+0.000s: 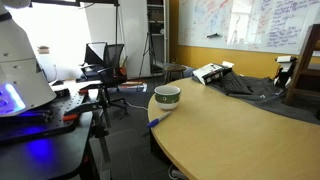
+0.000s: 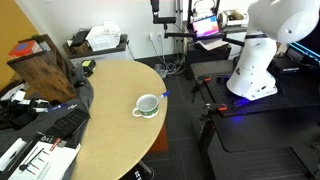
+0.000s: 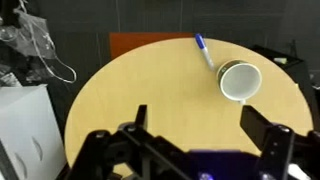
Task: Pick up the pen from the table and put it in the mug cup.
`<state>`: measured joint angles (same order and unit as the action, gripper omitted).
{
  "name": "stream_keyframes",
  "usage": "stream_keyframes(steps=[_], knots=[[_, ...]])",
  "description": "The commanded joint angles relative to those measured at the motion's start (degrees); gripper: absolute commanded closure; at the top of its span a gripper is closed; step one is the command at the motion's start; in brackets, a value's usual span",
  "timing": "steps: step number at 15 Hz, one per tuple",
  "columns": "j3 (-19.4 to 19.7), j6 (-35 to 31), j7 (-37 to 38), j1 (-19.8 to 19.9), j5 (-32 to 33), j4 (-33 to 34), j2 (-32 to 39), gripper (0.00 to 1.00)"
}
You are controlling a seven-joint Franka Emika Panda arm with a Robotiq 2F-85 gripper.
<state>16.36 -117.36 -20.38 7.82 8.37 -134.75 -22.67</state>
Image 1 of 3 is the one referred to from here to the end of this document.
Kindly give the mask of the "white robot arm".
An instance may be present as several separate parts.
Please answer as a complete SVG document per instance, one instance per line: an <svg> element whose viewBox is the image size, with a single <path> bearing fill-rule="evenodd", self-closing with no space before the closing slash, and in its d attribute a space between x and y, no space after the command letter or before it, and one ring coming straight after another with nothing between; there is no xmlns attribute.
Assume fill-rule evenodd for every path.
<svg viewBox="0 0 320 180"><path fill-rule="evenodd" d="M40 68L27 33L7 10L31 0L0 0L0 117L19 115L52 101L56 94Z"/></svg>

